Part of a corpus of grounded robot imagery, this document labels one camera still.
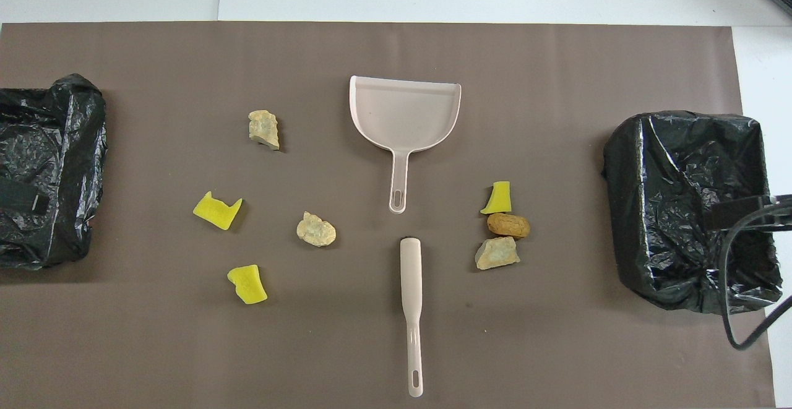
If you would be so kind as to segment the notched yellow sponge piece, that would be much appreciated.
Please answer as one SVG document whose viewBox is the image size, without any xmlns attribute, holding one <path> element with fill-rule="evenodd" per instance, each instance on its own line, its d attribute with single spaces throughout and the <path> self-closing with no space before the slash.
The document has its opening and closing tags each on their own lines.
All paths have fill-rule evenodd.
<svg viewBox="0 0 792 409">
<path fill-rule="evenodd" d="M 243 201 L 243 198 L 239 198 L 235 203 L 229 205 L 222 200 L 215 199 L 212 191 L 207 191 L 195 205 L 192 214 L 213 224 L 216 228 L 228 231 L 234 223 Z"/>
</svg>

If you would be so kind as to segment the brown peanut shaped piece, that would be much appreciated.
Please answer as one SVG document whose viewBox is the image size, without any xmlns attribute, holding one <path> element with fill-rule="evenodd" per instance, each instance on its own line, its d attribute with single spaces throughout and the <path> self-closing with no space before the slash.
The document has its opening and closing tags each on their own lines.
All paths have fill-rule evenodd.
<svg viewBox="0 0 792 409">
<path fill-rule="evenodd" d="M 531 224 L 523 215 L 492 213 L 487 217 L 486 224 L 493 234 L 515 239 L 526 238 L 531 233 Z"/>
</svg>

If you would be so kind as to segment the curved yellow sponge wedge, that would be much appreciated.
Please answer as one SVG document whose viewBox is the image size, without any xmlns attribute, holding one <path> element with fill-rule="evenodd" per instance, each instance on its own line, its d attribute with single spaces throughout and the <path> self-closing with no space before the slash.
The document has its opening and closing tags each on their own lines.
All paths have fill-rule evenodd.
<svg viewBox="0 0 792 409">
<path fill-rule="evenodd" d="M 481 209 L 481 214 L 508 213 L 512 211 L 511 183 L 510 181 L 495 181 L 491 187 L 491 194 L 486 206 Z"/>
</svg>

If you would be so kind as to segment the small yellow sponge piece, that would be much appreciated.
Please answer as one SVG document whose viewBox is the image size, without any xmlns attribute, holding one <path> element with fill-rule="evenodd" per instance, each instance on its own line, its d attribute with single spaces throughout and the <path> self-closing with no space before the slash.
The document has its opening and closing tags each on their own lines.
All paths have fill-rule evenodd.
<svg viewBox="0 0 792 409">
<path fill-rule="evenodd" d="M 258 265 L 232 268 L 226 277 L 235 286 L 235 293 L 244 304 L 260 304 L 268 299 L 268 294 L 260 279 Z"/>
</svg>

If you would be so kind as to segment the pale foam chunk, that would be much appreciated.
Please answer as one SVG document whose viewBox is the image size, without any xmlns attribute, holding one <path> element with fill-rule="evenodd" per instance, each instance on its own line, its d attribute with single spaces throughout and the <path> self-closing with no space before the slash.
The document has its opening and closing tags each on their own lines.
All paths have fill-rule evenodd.
<svg viewBox="0 0 792 409">
<path fill-rule="evenodd" d="M 517 254 L 517 242 L 512 236 L 486 239 L 475 254 L 478 270 L 490 270 L 519 262 L 521 259 Z"/>
</svg>

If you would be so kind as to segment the angular beige foam chunk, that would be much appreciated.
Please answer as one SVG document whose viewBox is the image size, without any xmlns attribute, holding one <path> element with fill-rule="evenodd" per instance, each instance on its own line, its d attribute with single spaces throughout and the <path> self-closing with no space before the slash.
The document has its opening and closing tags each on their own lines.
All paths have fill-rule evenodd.
<svg viewBox="0 0 792 409">
<path fill-rule="evenodd" d="M 280 150 L 277 117 L 268 110 L 255 110 L 249 113 L 249 138 L 264 144 L 272 150 Z"/>
</svg>

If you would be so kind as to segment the rounded beige foam chunk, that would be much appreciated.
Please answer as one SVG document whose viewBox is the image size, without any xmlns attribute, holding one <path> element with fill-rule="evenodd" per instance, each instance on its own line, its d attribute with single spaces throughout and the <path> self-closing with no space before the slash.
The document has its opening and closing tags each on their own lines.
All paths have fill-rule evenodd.
<svg viewBox="0 0 792 409">
<path fill-rule="evenodd" d="M 303 242 L 318 248 L 329 246 L 337 239 L 337 230 L 331 223 L 308 211 L 303 212 L 295 233 Z"/>
</svg>

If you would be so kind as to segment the beige handled hand brush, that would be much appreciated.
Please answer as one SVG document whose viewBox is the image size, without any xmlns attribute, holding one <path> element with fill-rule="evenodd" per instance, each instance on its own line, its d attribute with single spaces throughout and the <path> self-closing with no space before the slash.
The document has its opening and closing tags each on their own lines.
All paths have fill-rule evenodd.
<svg viewBox="0 0 792 409">
<path fill-rule="evenodd" d="M 407 330 L 408 394 L 423 395 L 420 318 L 423 308 L 421 243 L 414 237 L 400 241 L 400 288 Z"/>
</svg>

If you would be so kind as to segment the pink plastic dustpan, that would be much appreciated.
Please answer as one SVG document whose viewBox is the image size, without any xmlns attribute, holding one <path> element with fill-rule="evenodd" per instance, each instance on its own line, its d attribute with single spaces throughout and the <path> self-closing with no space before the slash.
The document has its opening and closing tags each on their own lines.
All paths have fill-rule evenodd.
<svg viewBox="0 0 792 409">
<path fill-rule="evenodd" d="M 408 158 L 444 141 L 458 121 L 458 83 L 351 76 L 349 110 L 365 139 L 392 155 L 389 209 L 407 208 Z"/>
</svg>

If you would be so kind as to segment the empty black bag lined bin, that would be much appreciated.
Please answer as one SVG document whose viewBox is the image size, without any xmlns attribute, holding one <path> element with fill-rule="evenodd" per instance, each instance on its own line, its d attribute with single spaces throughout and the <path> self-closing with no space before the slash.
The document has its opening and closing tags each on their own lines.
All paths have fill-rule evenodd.
<svg viewBox="0 0 792 409">
<path fill-rule="evenodd" d="M 81 74 L 49 88 L 0 88 L 0 180 L 49 197 L 43 215 L 0 209 L 0 268 L 84 259 L 103 194 L 106 101 Z"/>
</svg>

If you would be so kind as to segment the black bag lined trash bin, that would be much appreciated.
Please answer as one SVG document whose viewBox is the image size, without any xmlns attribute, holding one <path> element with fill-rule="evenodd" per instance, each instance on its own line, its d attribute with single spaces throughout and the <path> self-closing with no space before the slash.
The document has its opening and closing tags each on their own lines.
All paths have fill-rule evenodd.
<svg viewBox="0 0 792 409">
<path fill-rule="evenodd" d="M 760 123 L 733 114 L 644 113 L 603 147 L 619 279 L 651 304 L 720 315 L 726 230 L 705 226 L 721 202 L 769 193 Z"/>
</svg>

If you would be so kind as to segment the brown table mat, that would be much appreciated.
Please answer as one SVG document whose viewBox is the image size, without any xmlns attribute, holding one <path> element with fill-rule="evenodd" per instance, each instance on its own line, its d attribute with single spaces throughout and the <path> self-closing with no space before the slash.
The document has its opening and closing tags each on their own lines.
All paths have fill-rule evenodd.
<svg viewBox="0 0 792 409">
<path fill-rule="evenodd" d="M 644 112 L 740 113 L 727 28 L 6 24 L 0 87 L 78 73 L 108 105 L 90 253 L 0 270 L 0 409 L 648 409 L 775 403 L 766 340 L 619 281 L 602 148 Z M 462 87 L 408 158 L 360 135 L 351 76 Z M 280 150 L 249 138 L 277 117 Z M 478 270 L 510 181 L 521 262 Z M 228 231 L 192 214 L 243 198 Z M 303 212 L 331 223 L 318 248 Z M 408 394 L 400 241 L 421 243 L 423 395 Z M 258 265 L 268 299 L 226 275 Z"/>
</svg>

